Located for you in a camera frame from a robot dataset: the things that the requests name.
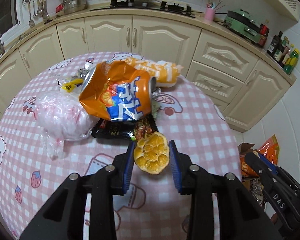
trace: gingham pattern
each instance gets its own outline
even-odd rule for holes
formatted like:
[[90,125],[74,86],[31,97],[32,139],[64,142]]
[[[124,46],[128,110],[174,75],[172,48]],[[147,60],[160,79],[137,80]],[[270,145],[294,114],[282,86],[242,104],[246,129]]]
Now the gingham pattern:
[[[26,85],[5,112],[0,122],[0,137],[7,145],[0,165],[0,211],[16,238],[69,174],[78,172],[84,175],[94,156],[103,153],[114,157],[125,152],[128,145],[127,141],[94,138],[66,142],[65,152],[68,156],[51,160],[42,151],[40,129],[34,122],[33,113],[23,112],[24,102],[42,91],[58,90],[56,75],[74,75],[87,58],[102,62],[113,56],[113,52],[85,54],[51,67]],[[174,140],[180,152],[189,154],[193,163],[208,172],[218,175],[233,172],[240,178],[235,138],[210,98],[184,77],[179,78],[173,88],[162,91],[175,97],[183,110],[173,115],[166,115],[160,110],[157,117],[159,131],[168,140]],[[39,177],[33,175],[34,171],[39,171]],[[33,187],[31,179],[36,179],[40,186]],[[184,240],[186,234],[181,223],[189,214],[190,197],[178,194],[170,169],[165,169],[160,175],[149,175],[135,165],[131,182],[137,186],[128,200],[132,206],[117,210],[116,218],[120,222],[118,239]],[[19,197],[15,197],[17,187],[21,190]],[[219,239],[216,198],[214,206],[215,239]],[[85,239],[88,224],[86,221]]]

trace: steel pot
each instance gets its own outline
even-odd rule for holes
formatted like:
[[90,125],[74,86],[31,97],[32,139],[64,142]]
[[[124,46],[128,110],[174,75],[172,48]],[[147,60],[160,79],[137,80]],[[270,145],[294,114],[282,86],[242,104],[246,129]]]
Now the steel pot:
[[84,10],[87,5],[87,0],[63,0],[62,5],[65,14],[70,14]]

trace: orange fruit graphic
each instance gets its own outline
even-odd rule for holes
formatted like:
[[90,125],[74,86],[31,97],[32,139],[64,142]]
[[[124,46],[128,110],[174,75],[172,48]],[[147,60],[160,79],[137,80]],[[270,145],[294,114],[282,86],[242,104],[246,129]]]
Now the orange fruit graphic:
[[140,139],[133,152],[136,165],[150,174],[159,174],[169,164],[169,147],[166,137],[154,132],[147,139]]
[[105,104],[106,107],[114,106],[110,91],[106,91],[100,95],[100,101]]

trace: crumpled white plastic bag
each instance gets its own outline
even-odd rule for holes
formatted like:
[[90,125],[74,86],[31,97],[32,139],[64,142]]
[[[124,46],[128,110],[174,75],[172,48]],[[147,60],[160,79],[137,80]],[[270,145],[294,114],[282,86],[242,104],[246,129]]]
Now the crumpled white plastic bag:
[[36,124],[42,127],[43,151],[50,158],[65,158],[64,141],[79,141],[90,136],[97,119],[89,115],[79,102],[78,95],[61,91],[37,96],[34,110]]

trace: tablecloth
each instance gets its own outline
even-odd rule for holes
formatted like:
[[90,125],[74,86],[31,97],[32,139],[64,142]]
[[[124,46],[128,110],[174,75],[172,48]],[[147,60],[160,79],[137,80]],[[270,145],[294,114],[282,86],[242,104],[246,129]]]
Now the tablecloth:
[[[127,149],[128,141],[89,138],[66,142],[65,159],[51,160],[42,150],[33,110],[36,96],[55,91],[56,79],[74,75],[86,60],[102,62],[134,57],[131,53],[90,53],[60,62],[35,77],[13,98],[0,122],[0,212],[19,238],[32,217],[72,172],[95,173]],[[158,98],[157,126],[180,152],[208,172],[241,177],[237,144],[221,112],[210,98],[184,77]],[[174,187],[170,168],[160,175],[142,172],[136,165],[125,196],[114,197],[118,239],[184,240],[181,224],[189,214],[190,197]],[[89,204],[84,239],[89,235]],[[218,207],[214,197],[215,239],[219,239]]]

